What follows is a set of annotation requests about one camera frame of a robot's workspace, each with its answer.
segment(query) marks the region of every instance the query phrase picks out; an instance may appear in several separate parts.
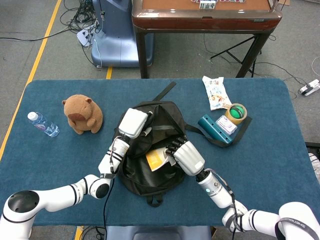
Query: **table leg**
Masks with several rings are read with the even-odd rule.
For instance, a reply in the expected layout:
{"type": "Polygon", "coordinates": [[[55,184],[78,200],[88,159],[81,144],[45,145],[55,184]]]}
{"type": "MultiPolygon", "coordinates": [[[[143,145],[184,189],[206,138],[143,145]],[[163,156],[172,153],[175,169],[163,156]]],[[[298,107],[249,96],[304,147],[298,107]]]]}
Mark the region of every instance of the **table leg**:
{"type": "Polygon", "coordinates": [[[149,77],[148,77],[148,69],[147,69],[145,34],[143,32],[136,32],[135,39],[136,39],[136,47],[138,50],[141,78],[148,79],[149,77]]]}
{"type": "Polygon", "coordinates": [[[246,76],[269,36],[270,33],[261,33],[256,35],[256,38],[243,59],[242,66],[236,75],[236,78],[244,78],[246,76]]]}

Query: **bottle label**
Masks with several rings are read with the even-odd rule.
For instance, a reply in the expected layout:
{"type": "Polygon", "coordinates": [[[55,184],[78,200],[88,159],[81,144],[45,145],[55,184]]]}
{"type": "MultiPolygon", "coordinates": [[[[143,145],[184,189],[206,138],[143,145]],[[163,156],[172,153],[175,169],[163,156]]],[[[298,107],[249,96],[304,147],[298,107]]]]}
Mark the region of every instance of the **bottle label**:
{"type": "Polygon", "coordinates": [[[45,131],[46,130],[46,126],[43,124],[36,124],[34,125],[37,129],[40,129],[41,131],[45,131]]]}

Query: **blue tablecloth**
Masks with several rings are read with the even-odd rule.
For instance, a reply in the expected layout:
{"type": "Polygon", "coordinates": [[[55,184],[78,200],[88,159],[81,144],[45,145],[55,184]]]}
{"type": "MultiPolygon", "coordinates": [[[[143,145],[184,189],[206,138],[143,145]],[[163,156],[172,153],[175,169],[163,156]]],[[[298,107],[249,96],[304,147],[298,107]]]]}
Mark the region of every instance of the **blue tablecloth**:
{"type": "MultiPolygon", "coordinates": [[[[21,190],[48,190],[75,183],[98,165],[112,143],[120,115],[142,101],[152,100],[171,79],[41,80],[29,84],[0,162],[0,206],[21,190]],[[62,100],[73,94],[90,96],[102,109],[104,124],[97,134],[76,134],[64,116],[62,100]],[[60,133],[48,137],[27,121],[31,111],[55,122],[60,133]]],[[[211,112],[200,79],[175,79],[164,97],[174,101],[189,124],[209,114],[216,120],[225,110],[211,112]]],[[[211,145],[203,136],[187,133],[206,160],[220,173],[248,209],[277,213],[287,202],[308,204],[320,220],[320,187],[311,166],[288,90],[279,79],[224,80],[233,103],[246,106],[253,118],[241,141],[228,148],[211,145]]],[[[42,210],[36,225],[102,225],[104,200],[85,196],[75,206],[50,213],[42,210]]],[[[107,205],[107,224],[221,225],[226,209],[219,209],[193,177],[164,196],[160,207],[129,192],[116,179],[107,205]]]]}

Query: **stuffed animal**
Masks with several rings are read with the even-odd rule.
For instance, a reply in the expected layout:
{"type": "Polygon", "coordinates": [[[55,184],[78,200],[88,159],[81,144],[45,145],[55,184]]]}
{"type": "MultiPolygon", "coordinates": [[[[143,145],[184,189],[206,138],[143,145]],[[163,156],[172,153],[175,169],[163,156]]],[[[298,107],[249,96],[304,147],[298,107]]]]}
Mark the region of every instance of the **stuffed animal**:
{"type": "Polygon", "coordinates": [[[100,107],[90,97],[76,94],[63,100],[64,115],[68,118],[70,127],[77,134],[89,131],[97,133],[103,122],[103,114],[100,107]]]}

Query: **white robotic arm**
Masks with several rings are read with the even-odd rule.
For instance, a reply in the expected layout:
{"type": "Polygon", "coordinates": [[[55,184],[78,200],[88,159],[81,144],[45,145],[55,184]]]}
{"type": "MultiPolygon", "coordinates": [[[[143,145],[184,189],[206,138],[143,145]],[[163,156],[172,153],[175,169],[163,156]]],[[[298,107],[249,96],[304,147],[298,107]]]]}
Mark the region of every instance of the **white robotic arm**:
{"type": "Polygon", "coordinates": [[[222,218],[222,223],[231,232],[253,230],[278,239],[319,240],[320,225],[311,209],[304,203],[286,203],[280,208],[279,214],[254,209],[248,211],[235,200],[230,187],[218,174],[212,169],[204,169],[205,160],[186,138],[177,138],[167,146],[165,152],[174,157],[187,175],[196,177],[197,183],[219,208],[229,208],[222,218]],[[228,191],[215,175],[221,179],[228,191]]]}
{"type": "Polygon", "coordinates": [[[56,212],[79,204],[84,195],[104,198],[118,166],[129,148],[129,140],[137,138],[148,114],[129,108],[119,125],[117,136],[98,169],[100,177],[87,175],[80,181],[52,190],[25,190],[12,194],[5,202],[0,218],[0,240],[28,240],[36,214],[41,209],[56,212]]]}

